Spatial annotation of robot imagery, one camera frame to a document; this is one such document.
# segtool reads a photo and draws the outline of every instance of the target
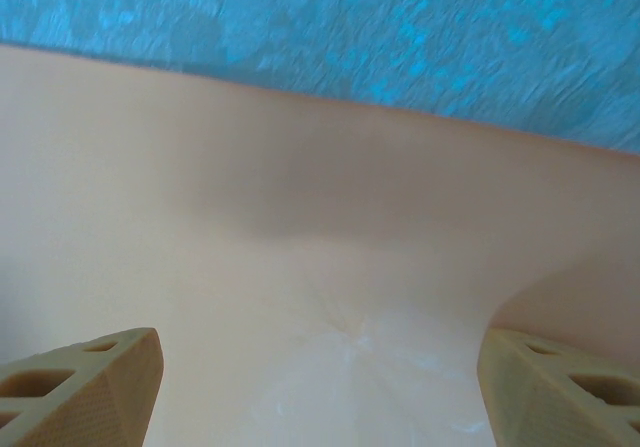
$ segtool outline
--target beige curved surface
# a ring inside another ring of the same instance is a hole
[[[49,54],[0,65],[0,361],[156,327],[147,445],[493,445],[478,349],[530,287],[497,322],[640,363],[636,158]]]

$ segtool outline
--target blue background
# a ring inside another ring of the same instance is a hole
[[[640,0],[0,0],[0,39],[640,152]]]

